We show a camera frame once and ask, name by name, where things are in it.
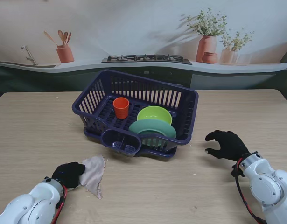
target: wall mural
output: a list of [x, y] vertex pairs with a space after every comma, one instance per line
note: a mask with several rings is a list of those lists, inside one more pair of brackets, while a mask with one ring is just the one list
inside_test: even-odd
[[287, 0], [0, 0], [0, 62], [73, 66], [145, 54], [278, 64], [287, 55]]

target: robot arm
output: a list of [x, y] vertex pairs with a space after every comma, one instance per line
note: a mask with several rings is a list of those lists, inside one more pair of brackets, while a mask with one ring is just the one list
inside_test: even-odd
[[262, 158], [258, 153], [251, 154], [242, 140], [233, 132], [214, 131], [205, 137], [206, 141], [215, 140], [219, 142], [221, 149], [207, 148], [208, 154], [218, 159], [238, 161], [235, 166], [236, 182], [239, 189], [239, 174], [243, 174], [250, 180], [252, 195], [260, 203], [266, 220], [262, 220], [250, 214], [258, 223], [287, 224], [287, 172], [274, 170], [268, 160]]
[[28, 195], [12, 200], [0, 215], [0, 224], [50, 224], [63, 192], [58, 181], [45, 179]]
[[274, 170], [259, 154], [251, 154], [239, 168], [250, 180], [252, 195], [260, 203], [268, 224], [287, 224], [287, 172]]
[[12, 200], [0, 215], [0, 224], [55, 224], [67, 188], [76, 188], [84, 171], [85, 165], [77, 162], [58, 166], [52, 178], [46, 177], [28, 195]]

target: gas stove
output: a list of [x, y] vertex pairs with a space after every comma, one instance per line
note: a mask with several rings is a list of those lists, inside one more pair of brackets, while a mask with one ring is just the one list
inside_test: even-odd
[[109, 62], [174, 62], [191, 64], [188, 59], [184, 59], [181, 55], [110, 55], [102, 61], [102, 63]]

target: wooden spoon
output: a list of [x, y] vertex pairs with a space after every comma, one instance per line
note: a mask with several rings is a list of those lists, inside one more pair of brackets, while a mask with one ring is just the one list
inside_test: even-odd
[[72, 33], [69, 34], [69, 37], [68, 37], [68, 40], [67, 40], [67, 43], [66, 43], [66, 44], [69, 43], [69, 41], [70, 41], [70, 36], [72, 36]]
[[53, 41], [56, 45], [58, 45], [46, 31], [44, 31], [44, 34], [45, 34], [51, 41]]
[[63, 39], [64, 39], [64, 45], [66, 44], [67, 42], [67, 38], [68, 38], [68, 32], [65, 31], [64, 34], [63, 34]]
[[58, 35], [59, 35], [59, 37], [60, 37], [60, 39], [61, 39], [61, 41], [63, 42], [63, 45], [64, 45], [64, 41], [63, 41], [63, 33], [62, 33], [62, 31], [61, 31], [61, 30], [59, 30], [59, 31], [58, 31]]

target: wooden table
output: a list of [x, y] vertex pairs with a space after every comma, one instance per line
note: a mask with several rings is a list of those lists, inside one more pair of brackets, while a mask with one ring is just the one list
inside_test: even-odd
[[[79, 92], [7, 93], [0, 99], [0, 213], [60, 164], [102, 154], [103, 199], [85, 188], [68, 193], [63, 224], [254, 224], [233, 177], [233, 161], [204, 152], [216, 129], [237, 133], [251, 152], [287, 171], [287, 101], [276, 90], [198, 91], [191, 142], [169, 161], [126, 158], [83, 134], [71, 105]], [[243, 192], [256, 214], [248, 180]]]

